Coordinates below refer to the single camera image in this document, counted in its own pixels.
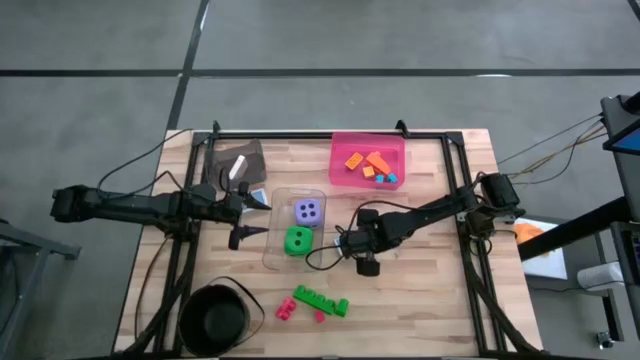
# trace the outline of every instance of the concrete floor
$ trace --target concrete floor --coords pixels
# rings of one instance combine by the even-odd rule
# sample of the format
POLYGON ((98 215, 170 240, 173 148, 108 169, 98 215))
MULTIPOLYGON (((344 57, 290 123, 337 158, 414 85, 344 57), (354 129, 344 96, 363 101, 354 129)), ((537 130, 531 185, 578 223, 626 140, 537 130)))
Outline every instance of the concrete floor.
MULTIPOLYGON (((0 69, 181 68, 199 0, 0 3, 0 69)), ((640 22, 624 0, 216 0, 195 68, 638 67, 640 22)), ((95 184, 164 133, 172 78, 0 78, 0 215, 83 247, 53 259, 18 346, 19 358, 106 354, 113 344, 140 227, 58 224, 51 190, 95 184)), ((639 90, 640 77, 192 79, 178 128, 488 128, 503 159, 600 111, 599 99, 639 90)), ((568 134, 501 166, 523 168, 568 134)), ((554 174, 566 156, 541 169, 554 174)), ((150 181, 158 155, 110 189, 150 181)), ((571 218, 622 193, 611 154, 594 141, 558 179, 519 190, 531 214, 571 218)), ((571 258, 591 256, 590 243, 571 258)), ((598 298, 533 292, 545 348, 625 359, 640 343, 601 352, 598 298)))

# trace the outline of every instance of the black pot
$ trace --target black pot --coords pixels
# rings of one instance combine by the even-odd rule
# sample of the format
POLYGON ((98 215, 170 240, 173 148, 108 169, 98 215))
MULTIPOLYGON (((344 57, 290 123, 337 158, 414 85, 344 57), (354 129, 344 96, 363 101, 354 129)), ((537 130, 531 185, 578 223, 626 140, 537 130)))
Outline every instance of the black pot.
MULTIPOLYGON (((224 278, 240 286, 262 311, 244 286, 224 278)), ((191 294, 184 304, 178 318, 178 333, 192 354, 217 357, 248 339, 242 340, 250 323, 249 309, 238 292, 226 285, 207 285, 191 294)))

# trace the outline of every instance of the pink plastic container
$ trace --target pink plastic container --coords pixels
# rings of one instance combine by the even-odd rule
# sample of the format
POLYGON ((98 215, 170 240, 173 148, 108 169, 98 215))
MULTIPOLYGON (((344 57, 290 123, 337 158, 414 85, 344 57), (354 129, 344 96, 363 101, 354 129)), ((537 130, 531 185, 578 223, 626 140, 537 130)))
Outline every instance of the pink plastic container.
POLYGON ((404 183, 404 139, 396 135, 376 135, 366 133, 336 132, 331 139, 331 159, 329 180, 333 185, 356 186, 371 189, 395 190, 404 183), (375 177, 366 179, 362 168, 367 166, 362 160, 350 170, 345 163, 356 152, 365 159, 367 155, 379 151, 382 159, 389 164, 398 182, 376 183, 375 177))

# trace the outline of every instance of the green dice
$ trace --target green dice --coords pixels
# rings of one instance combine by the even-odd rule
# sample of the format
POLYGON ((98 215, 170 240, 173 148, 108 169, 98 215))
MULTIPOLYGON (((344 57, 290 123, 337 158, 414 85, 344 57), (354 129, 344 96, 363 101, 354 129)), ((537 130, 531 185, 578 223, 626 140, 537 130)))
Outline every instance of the green dice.
POLYGON ((287 229, 284 237, 284 252, 290 256, 307 255, 313 248, 313 232, 302 226, 287 229))

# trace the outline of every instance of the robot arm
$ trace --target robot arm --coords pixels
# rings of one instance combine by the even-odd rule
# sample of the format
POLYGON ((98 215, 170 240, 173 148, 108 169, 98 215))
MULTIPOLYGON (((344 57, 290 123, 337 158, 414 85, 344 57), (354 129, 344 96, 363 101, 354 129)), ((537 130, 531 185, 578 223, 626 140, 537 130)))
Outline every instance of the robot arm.
POLYGON ((345 231, 340 235, 340 250, 345 258, 356 259, 358 274, 378 276, 380 264, 375 261, 374 255, 400 246, 416 230, 458 215, 464 218, 468 235, 486 238, 494 230, 495 217, 519 217, 524 214, 524 210, 516 207, 519 203, 520 199, 506 175, 481 174, 472 185, 460 187, 451 195, 407 212, 393 211, 379 215, 377 210, 358 210, 357 230, 345 231), (474 193, 478 183, 483 196, 474 193))
POLYGON ((53 192, 51 216, 64 223, 99 218, 153 225, 165 234, 181 234, 187 239, 194 235, 192 220, 221 222, 233 226, 229 248, 237 250, 243 238, 268 230, 239 226, 243 204, 259 210, 271 209, 255 200, 248 189, 248 183, 243 182, 237 191, 215 200, 216 190, 209 184, 155 196, 105 192, 76 185, 53 192))

